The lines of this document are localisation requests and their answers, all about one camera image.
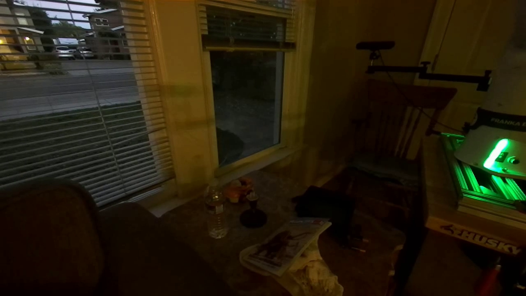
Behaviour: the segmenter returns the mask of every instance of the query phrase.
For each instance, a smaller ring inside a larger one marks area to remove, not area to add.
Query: label
[[[480,125],[503,128],[503,130],[526,131],[526,117],[479,108],[475,127],[480,127]]]
[[[439,227],[442,232],[446,232],[447,235],[462,238],[465,242],[475,243],[475,245],[482,245],[492,250],[498,250],[502,253],[510,253],[510,255],[518,255],[521,251],[521,247],[511,242],[503,242],[498,240],[495,237],[488,237],[479,232],[472,232],[467,228],[462,228],[459,225],[454,224],[444,224]]]

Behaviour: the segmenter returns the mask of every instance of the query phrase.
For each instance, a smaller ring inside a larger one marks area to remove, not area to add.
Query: wooden chair
[[[380,179],[395,207],[411,209],[410,199],[421,184],[418,150],[423,138],[434,131],[441,110],[452,100],[456,89],[436,85],[368,80],[367,115],[355,123],[355,153],[349,163],[352,177],[347,192],[362,176]]]

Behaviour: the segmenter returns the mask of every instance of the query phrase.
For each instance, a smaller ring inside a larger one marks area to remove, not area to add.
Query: bag
[[[340,243],[349,245],[352,235],[352,214],[355,199],[311,186],[303,196],[293,199],[298,217],[326,217],[331,220],[331,233]]]

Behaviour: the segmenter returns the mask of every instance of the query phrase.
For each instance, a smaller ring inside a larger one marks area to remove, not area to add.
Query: parked car
[[[79,46],[79,48],[76,49],[76,57],[77,57],[77,59],[94,59],[94,57],[97,57],[97,56],[94,54],[94,51],[92,51],[91,48],[87,48],[87,46]]]
[[[59,59],[74,59],[76,57],[76,49],[69,46],[56,46],[54,53]]]

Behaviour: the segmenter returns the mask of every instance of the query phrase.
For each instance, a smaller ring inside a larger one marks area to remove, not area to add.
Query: green light
[[[484,168],[497,171],[495,166],[495,159],[503,153],[503,150],[510,145],[508,138],[502,138],[497,146],[493,148],[493,151],[490,153],[490,156],[487,158],[487,161],[484,161]]]

